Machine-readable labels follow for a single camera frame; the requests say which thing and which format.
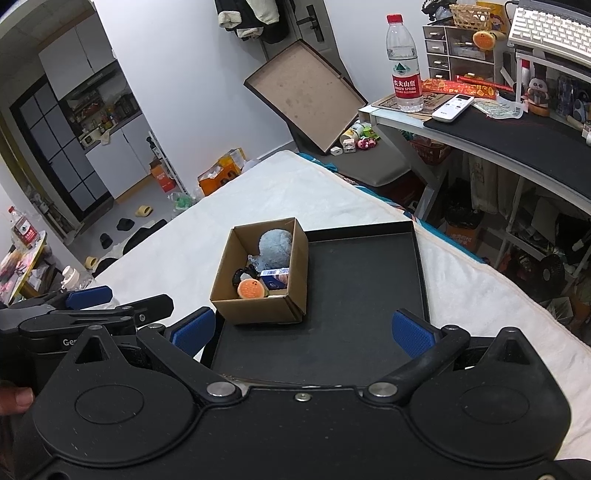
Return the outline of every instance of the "red bottle label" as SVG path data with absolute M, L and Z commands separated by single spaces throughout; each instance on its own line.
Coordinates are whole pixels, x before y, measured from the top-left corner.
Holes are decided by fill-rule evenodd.
M 421 84 L 421 75 L 416 74 L 411 77 L 396 77 L 394 79 L 394 92 L 398 98 L 418 98 L 423 94 Z

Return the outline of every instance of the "hand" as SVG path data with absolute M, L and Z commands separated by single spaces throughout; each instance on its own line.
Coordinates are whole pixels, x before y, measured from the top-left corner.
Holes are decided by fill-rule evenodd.
M 33 390 L 19 387 L 0 387 L 0 415 L 25 413 L 35 400 Z

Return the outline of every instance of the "white keyboard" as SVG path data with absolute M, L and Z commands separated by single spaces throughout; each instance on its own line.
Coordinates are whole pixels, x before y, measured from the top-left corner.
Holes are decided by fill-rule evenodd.
M 517 8 L 509 41 L 591 68 L 591 28 L 557 15 Z

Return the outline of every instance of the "metal screw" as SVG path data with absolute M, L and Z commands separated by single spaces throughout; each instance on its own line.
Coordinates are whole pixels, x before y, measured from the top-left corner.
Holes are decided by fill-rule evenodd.
M 377 382 L 369 386 L 369 393 L 374 397 L 393 397 L 398 392 L 398 387 L 389 382 Z
M 296 393 L 294 398 L 297 401 L 310 401 L 312 400 L 312 395 L 309 393 Z
M 207 386 L 207 393 L 212 397 L 229 397 L 236 391 L 236 385 L 230 382 L 214 382 Z

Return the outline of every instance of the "small box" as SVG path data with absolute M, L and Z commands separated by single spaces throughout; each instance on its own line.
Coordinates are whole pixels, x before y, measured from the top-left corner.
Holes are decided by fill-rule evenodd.
M 478 237 L 478 228 L 460 228 L 457 226 L 447 225 L 445 234 L 463 246 L 466 250 L 474 253 L 476 251 L 476 239 Z
M 261 272 L 260 280 L 266 285 L 269 291 L 283 290 L 287 288 L 289 281 L 290 269 L 278 268 L 276 270 L 263 270 Z
M 287 288 L 264 299 L 241 299 L 232 285 L 236 270 L 246 267 L 248 255 L 259 255 L 259 240 L 269 230 L 292 233 L 290 276 Z M 222 254 L 210 300 L 233 325 L 244 323 L 299 323 L 306 313 L 308 239 L 295 218 L 237 226 Z
M 200 175 L 197 181 L 205 196 L 211 195 L 238 177 L 241 174 L 241 168 L 244 167 L 245 158 L 241 148 L 230 150 L 212 168 Z
M 158 181 L 158 184 L 162 187 L 164 193 L 174 190 L 177 186 L 177 183 L 164 171 L 164 167 L 160 160 L 154 160 L 150 164 L 150 173 Z

